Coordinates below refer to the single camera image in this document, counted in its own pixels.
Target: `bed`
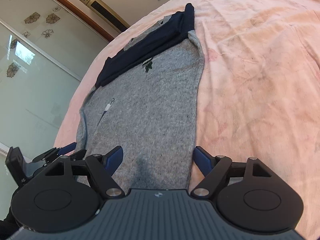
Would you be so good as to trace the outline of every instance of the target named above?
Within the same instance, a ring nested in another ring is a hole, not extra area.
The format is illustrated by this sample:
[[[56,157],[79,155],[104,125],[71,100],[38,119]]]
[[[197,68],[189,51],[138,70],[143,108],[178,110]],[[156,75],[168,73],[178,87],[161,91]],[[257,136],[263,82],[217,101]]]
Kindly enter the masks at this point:
[[[79,108],[107,57],[166,15],[195,7],[205,56],[196,144],[245,162],[255,156],[304,202],[296,230],[320,236],[320,0],[170,0],[121,33],[92,62],[55,146],[76,140]],[[193,165],[189,189],[203,178]]]

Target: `silver screw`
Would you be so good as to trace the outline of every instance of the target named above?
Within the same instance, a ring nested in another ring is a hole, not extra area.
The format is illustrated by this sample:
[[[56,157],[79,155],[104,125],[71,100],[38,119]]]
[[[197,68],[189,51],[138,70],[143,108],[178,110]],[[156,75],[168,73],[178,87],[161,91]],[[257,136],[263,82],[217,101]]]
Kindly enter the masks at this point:
[[[121,195],[121,190],[119,190],[118,188],[110,188],[106,191],[106,194],[110,197],[117,197]]]
[[[193,193],[199,197],[204,197],[204,196],[209,195],[209,190],[207,190],[205,188],[197,188],[193,191]]]

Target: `brown flower decal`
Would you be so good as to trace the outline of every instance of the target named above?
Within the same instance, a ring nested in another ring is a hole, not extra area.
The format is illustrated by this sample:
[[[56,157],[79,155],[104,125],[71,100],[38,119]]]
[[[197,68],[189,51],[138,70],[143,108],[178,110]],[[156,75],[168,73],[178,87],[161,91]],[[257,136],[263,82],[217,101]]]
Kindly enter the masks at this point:
[[[36,22],[40,18],[40,14],[34,12],[27,19],[24,20],[25,23],[33,23]]]
[[[55,8],[52,9],[52,11],[54,11],[54,12],[58,12],[58,11],[60,11],[60,10],[61,10],[61,7],[60,7],[60,6],[57,6],[57,7],[55,7]]]
[[[46,31],[42,32],[41,35],[43,35],[47,39],[52,35],[52,33],[54,33],[53,30],[46,30]]]
[[[18,39],[12,40],[10,43],[10,49],[14,49],[15,47],[17,47],[17,42],[18,42]]]
[[[19,68],[17,67],[17,65],[15,63],[12,63],[8,67],[7,77],[11,77],[11,78],[14,77],[14,75],[17,73],[18,70]]]
[[[47,17],[47,23],[53,24],[60,20],[59,16],[56,16],[54,13],[49,14]]]
[[[25,36],[26,38],[30,36],[30,32],[26,31],[22,34],[23,36]]]

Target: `wrinkled fabric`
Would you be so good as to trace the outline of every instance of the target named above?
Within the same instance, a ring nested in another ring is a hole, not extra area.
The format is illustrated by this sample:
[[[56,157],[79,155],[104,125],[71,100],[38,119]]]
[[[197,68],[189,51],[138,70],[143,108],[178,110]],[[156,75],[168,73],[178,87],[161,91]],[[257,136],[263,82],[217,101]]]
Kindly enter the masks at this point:
[[[189,2],[205,56],[197,145],[237,162],[262,160],[303,199],[296,230],[318,239],[320,0],[170,0],[98,54],[70,102],[55,146],[75,141],[79,109],[106,58]],[[189,189],[201,179],[193,166]]]

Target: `dark green embroidery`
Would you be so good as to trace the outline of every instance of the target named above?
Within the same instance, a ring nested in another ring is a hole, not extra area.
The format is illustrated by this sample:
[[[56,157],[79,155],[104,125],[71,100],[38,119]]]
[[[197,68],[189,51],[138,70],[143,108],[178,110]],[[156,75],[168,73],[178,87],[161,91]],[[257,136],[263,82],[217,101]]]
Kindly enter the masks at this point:
[[[142,63],[142,68],[146,69],[146,73],[148,73],[149,69],[152,69],[152,59],[153,57]]]

